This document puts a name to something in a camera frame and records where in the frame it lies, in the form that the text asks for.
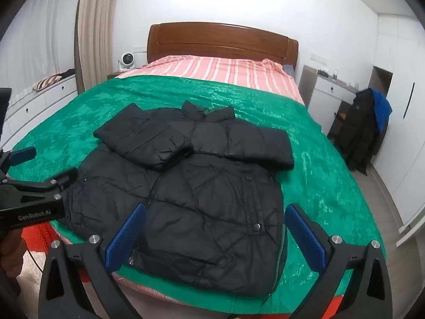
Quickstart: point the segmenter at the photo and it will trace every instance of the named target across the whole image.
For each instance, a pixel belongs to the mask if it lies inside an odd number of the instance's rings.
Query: nightstand
[[[341,121],[339,113],[346,113],[358,90],[341,80],[332,80],[317,74],[317,69],[304,66],[298,85],[301,98],[310,116],[321,127],[324,135],[328,135],[335,117]]]
[[[115,73],[112,73],[112,74],[108,74],[107,78],[109,80],[109,79],[115,78],[116,76],[119,76],[120,74],[123,74],[123,73],[124,72],[115,72]]]

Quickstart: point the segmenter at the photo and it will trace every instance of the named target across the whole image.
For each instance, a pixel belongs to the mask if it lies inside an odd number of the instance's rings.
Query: wall outlet
[[[133,47],[133,52],[135,52],[135,53],[146,53],[147,52],[147,46],[142,45],[140,47]]]
[[[326,59],[324,57],[321,57],[315,53],[312,53],[312,56],[310,57],[313,61],[316,61],[318,63],[321,63],[326,66]]]

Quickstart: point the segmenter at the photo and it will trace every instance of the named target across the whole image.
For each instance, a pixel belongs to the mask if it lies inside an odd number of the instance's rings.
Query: pink striped bed sheet
[[[272,92],[304,104],[297,84],[282,66],[268,59],[252,61],[205,56],[166,56],[143,68],[131,70],[118,76],[171,75],[184,78],[211,80],[252,89]]]

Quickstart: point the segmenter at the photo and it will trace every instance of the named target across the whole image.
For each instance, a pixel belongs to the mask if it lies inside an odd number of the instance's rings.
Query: human hand
[[[0,265],[8,277],[14,278],[21,274],[26,242],[21,237],[22,229],[12,230],[0,244]]]

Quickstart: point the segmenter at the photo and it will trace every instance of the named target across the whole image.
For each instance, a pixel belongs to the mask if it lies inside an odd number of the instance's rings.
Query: light switch
[[[312,53],[312,56],[310,57],[313,61],[316,61],[318,63],[321,63],[323,65],[326,65],[326,59],[324,57],[321,57],[320,55],[317,55],[315,53]]]

